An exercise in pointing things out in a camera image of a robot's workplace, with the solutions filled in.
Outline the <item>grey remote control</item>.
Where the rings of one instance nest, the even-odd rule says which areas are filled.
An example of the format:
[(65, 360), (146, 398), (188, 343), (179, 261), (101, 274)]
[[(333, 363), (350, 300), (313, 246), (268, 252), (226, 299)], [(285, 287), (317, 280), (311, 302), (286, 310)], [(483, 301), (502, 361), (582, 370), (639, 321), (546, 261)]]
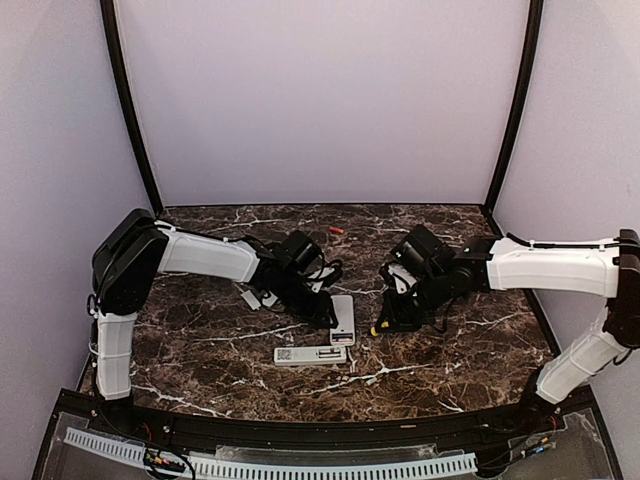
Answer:
[(355, 339), (356, 329), (353, 297), (350, 295), (333, 295), (332, 300), (339, 325), (329, 330), (329, 342), (332, 336), (351, 336)]

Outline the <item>yellow handled screwdriver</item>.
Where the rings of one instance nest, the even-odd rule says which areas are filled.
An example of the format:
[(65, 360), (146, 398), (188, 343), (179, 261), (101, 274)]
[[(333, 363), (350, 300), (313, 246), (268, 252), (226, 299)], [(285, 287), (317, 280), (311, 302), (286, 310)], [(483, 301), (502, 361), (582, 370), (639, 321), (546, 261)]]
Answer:
[(393, 327), (393, 324), (390, 323), (388, 320), (383, 320), (381, 322), (376, 322), (370, 328), (370, 334), (372, 336), (374, 336), (374, 337), (377, 337), (380, 334), (391, 332), (392, 331), (392, 327)]

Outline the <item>white slim remote control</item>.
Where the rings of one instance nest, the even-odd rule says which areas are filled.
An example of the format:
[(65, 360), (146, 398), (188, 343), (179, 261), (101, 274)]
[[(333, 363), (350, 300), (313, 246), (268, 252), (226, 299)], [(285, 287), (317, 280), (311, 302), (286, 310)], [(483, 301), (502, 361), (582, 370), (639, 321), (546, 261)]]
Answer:
[(274, 350), (276, 366), (334, 365), (347, 362), (346, 348), (342, 346), (286, 347)]

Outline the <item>grey remote battery cover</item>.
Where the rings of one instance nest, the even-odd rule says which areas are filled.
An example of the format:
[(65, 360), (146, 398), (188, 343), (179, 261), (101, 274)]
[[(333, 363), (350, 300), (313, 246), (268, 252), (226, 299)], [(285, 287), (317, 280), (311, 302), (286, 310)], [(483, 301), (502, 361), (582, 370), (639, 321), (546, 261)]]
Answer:
[(275, 295), (269, 294), (262, 299), (262, 304), (265, 307), (272, 307), (278, 302), (278, 298)]

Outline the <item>white battery cover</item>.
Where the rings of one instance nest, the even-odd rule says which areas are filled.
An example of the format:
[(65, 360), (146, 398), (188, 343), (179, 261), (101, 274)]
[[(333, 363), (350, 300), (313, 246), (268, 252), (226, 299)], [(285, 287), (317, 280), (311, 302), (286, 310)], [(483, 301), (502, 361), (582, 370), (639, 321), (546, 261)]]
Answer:
[(262, 306), (261, 301), (250, 290), (244, 291), (241, 297), (246, 301), (252, 310), (259, 310)]

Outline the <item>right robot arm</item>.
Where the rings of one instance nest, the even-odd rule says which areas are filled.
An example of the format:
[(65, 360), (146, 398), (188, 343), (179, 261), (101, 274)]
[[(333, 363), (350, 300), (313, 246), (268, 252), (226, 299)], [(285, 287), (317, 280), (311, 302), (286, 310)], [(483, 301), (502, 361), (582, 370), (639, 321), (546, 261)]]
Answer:
[(476, 292), (541, 289), (586, 293), (607, 303), (568, 351), (530, 377), (510, 424), (534, 432), (549, 409), (621, 354), (639, 347), (639, 237), (622, 229), (586, 243), (538, 242), (512, 234), (473, 237), (460, 249), (417, 225), (392, 249), (380, 270), (387, 287), (372, 334), (413, 332), (429, 324), (443, 333), (436, 312)]

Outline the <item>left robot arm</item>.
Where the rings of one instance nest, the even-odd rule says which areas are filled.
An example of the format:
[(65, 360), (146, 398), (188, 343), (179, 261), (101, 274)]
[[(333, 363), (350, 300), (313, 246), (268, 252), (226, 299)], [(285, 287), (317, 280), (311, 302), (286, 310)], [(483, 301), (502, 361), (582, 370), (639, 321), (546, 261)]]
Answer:
[(258, 293), (257, 306), (281, 303), (286, 313), (330, 330), (330, 341), (346, 345), (355, 325), (348, 295), (330, 295), (327, 287), (342, 277), (339, 260), (322, 262), (321, 248), (296, 230), (280, 243), (252, 236), (236, 239), (194, 233), (157, 220), (144, 209), (131, 211), (92, 257), (92, 288), (87, 312), (93, 318), (93, 385), (106, 400), (103, 421), (120, 436), (141, 427), (140, 412), (124, 399), (131, 394), (130, 361), (134, 323), (154, 279), (186, 273), (227, 279)]

